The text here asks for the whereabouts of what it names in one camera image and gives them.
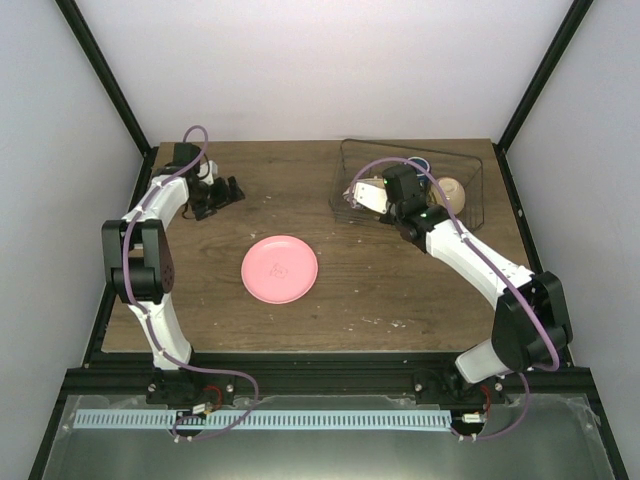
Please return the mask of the blue ceramic mug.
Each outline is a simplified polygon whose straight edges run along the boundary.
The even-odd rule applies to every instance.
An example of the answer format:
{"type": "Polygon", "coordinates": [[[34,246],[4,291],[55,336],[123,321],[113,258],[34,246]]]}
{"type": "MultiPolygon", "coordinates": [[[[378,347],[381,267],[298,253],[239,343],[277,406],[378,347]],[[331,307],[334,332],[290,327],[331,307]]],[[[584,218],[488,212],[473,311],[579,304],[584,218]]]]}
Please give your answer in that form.
{"type": "Polygon", "coordinates": [[[430,163],[422,157],[409,157],[407,161],[412,166],[412,168],[419,174],[423,174],[424,172],[431,171],[430,163]]]}

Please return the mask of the cream ceramic bowl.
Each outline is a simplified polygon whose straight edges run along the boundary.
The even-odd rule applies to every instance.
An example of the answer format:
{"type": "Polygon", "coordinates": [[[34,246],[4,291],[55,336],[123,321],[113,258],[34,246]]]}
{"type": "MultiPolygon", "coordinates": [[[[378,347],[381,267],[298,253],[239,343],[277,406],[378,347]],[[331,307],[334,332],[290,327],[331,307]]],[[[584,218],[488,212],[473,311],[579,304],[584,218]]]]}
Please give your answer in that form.
{"type": "Polygon", "coordinates": [[[441,192],[434,185],[431,185],[431,201],[444,206],[444,198],[446,198],[454,214],[458,215],[464,209],[466,203],[466,193],[462,184],[451,177],[440,177],[437,179],[437,185],[444,195],[441,195],[441,192]]]}

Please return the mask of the pink plate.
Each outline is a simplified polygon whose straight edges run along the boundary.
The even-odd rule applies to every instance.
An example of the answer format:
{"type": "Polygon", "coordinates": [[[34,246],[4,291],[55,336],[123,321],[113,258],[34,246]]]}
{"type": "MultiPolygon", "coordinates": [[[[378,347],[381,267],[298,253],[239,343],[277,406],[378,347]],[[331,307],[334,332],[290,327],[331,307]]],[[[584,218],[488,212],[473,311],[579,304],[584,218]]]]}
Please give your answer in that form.
{"type": "Polygon", "coordinates": [[[274,305],[299,300],[313,287],[319,264],[303,240],[276,235],[249,248],[241,264],[241,279],[256,299],[274,305]]]}

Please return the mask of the white blue-striped plate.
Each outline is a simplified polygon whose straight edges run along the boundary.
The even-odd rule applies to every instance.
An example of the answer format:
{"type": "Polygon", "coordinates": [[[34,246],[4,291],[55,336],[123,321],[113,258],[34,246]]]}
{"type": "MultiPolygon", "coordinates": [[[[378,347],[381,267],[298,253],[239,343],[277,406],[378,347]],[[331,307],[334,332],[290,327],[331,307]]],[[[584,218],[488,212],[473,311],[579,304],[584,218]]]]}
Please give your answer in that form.
{"type": "Polygon", "coordinates": [[[343,199],[347,202],[348,206],[354,210],[363,210],[364,206],[357,202],[355,194],[352,192],[352,188],[348,187],[342,194],[343,199]]]}

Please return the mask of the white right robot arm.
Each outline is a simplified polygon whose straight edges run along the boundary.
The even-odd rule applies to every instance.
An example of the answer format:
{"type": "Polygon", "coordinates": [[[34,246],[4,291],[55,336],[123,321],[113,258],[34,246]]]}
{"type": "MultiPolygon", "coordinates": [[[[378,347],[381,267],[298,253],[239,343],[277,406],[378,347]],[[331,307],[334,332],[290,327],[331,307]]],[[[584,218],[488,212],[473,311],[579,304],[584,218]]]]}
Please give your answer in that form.
{"type": "Polygon", "coordinates": [[[492,376],[558,370],[560,351],[572,340],[560,280],[550,272],[534,274],[489,248],[461,224],[448,201],[429,205],[418,175],[435,178],[421,165],[389,161],[394,165],[382,173],[387,215],[401,237],[451,267],[494,310],[490,338],[461,353],[456,370],[445,376],[447,396],[465,403],[492,376]]]}

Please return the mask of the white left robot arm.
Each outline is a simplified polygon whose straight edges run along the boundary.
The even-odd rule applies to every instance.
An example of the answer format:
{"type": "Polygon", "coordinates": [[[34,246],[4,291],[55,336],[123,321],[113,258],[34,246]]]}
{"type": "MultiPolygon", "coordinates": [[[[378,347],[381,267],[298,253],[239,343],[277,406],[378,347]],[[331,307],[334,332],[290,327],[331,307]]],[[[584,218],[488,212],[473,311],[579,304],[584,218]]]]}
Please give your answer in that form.
{"type": "Polygon", "coordinates": [[[245,199],[235,177],[218,167],[198,145],[181,141],[171,161],[150,179],[139,202],[101,229],[106,283],[135,314],[151,347],[154,393],[184,404],[204,392],[203,377],[191,369],[193,348],[183,334],[171,292],[176,273],[167,237],[179,210],[197,221],[245,199]]]}

